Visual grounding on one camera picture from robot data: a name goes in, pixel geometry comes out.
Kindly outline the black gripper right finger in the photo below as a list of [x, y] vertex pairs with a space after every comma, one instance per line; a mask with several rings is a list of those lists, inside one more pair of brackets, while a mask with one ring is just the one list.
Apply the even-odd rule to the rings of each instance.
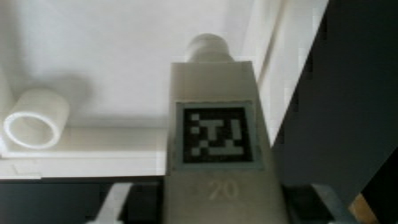
[[330, 185], [314, 184], [319, 196], [315, 219], [310, 224], [344, 224], [347, 222], [347, 208], [340, 200], [337, 191]]

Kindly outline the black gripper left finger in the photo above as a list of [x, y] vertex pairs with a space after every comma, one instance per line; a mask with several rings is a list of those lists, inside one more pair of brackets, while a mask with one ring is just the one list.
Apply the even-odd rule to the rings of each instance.
[[132, 186], [132, 183], [116, 183], [113, 185], [97, 218], [88, 222], [88, 224], [125, 224], [120, 220], [120, 215]]

